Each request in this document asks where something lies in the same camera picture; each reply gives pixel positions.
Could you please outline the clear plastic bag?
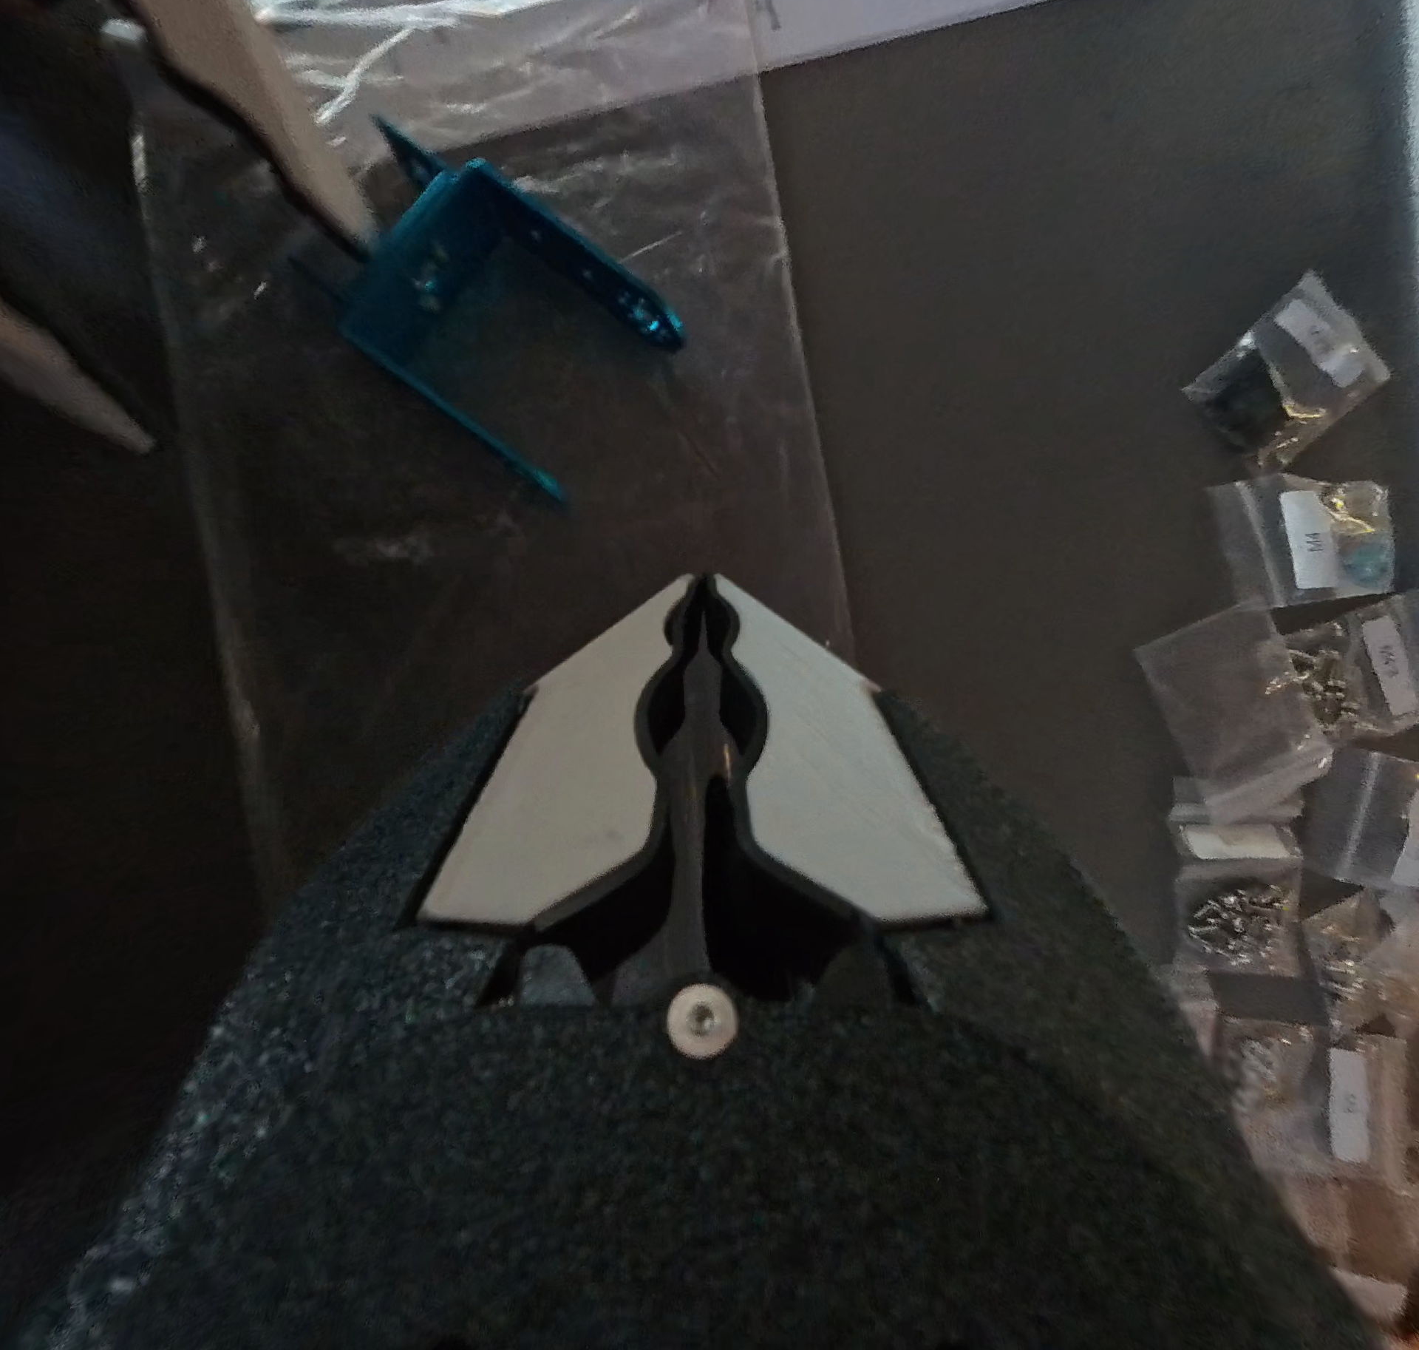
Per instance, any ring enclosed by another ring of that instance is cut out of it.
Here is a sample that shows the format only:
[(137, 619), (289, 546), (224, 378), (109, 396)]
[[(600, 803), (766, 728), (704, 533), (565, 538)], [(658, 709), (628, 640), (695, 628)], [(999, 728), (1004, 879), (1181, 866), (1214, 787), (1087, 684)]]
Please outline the clear plastic bag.
[(481, 156), (660, 294), (684, 346), (500, 240), (411, 372), (242, 133), (152, 85), (134, 167), (235, 733), (278, 907), (421, 757), (682, 571), (850, 644), (745, 0), (237, 0), (391, 228), (376, 120)]

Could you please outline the clear bag of parts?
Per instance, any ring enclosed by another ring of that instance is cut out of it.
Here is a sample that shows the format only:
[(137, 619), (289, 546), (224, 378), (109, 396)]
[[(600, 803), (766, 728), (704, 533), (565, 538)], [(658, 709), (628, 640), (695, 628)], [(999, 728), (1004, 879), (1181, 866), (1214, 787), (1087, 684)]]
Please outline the clear bag of parts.
[(1387, 381), (1390, 369), (1316, 270), (1181, 386), (1252, 473), (1284, 472)]

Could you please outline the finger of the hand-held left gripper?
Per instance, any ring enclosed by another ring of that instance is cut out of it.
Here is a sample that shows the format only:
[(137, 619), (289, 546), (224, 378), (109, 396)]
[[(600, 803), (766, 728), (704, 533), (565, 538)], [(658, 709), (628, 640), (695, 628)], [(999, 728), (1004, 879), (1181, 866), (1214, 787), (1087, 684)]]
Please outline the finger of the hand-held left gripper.
[(44, 327), (1, 302), (1, 378), (60, 418), (115, 446), (148, 454), (153, 437)]
[(343, 240), (372, 242), (375, 215), (362, 188), (316, 126), (248, 0), (123, 1), (159, 61), (232, 114), (302, 204)]

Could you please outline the group of small parts bags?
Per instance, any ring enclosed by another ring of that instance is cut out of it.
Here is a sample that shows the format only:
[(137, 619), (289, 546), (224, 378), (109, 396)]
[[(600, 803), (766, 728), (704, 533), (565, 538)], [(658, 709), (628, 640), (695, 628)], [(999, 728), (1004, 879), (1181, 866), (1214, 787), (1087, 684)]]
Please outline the group of small parts bags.
[(1415, 590), (1380, 483), (1208, 502), (1235, 603), (1137, 651), (1183, 758), (1167, 974), (1304, 1237), (1415, 1346)]

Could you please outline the long blue U bracket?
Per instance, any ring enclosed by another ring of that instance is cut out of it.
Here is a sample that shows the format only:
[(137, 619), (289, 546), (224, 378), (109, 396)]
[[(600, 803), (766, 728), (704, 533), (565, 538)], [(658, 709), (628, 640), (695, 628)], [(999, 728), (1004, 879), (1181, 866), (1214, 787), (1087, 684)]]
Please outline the long blue U bracket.
[(522, 481), (555, 503), (557, 478), (487, 430), (430, 381), (418, 356), (470, 300), (494, 251), (511, 243), (589, 296), (649, 346), (671, 353), (687, 342), (684, 324), (649, 283), (560, 215), (516, 188), (483, 158), (446, 166), (368, 267), (340, 315), (345, 342), (490, 451)]

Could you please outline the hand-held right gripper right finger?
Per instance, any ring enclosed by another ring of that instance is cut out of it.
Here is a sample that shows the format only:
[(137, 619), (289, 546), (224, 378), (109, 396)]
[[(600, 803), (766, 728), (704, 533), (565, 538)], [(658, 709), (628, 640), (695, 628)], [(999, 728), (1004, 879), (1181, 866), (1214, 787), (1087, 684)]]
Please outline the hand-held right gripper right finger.
[(988, 915), (882, 692), (728, 576), (703, 579), (718, 671), (706, 792), (711, 969), (757, 1001), (863, 985), (904, 1001), (891, 937)]

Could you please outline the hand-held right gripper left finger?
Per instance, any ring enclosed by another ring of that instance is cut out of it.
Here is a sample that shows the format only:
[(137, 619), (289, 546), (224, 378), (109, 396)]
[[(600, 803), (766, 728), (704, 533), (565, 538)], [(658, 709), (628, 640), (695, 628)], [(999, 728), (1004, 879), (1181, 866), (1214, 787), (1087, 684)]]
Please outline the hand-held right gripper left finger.
[(703, 579), (684, 575), (535, 679), (416, 899), (416, 922), (616, 974), (663, 933), (698, 738)]

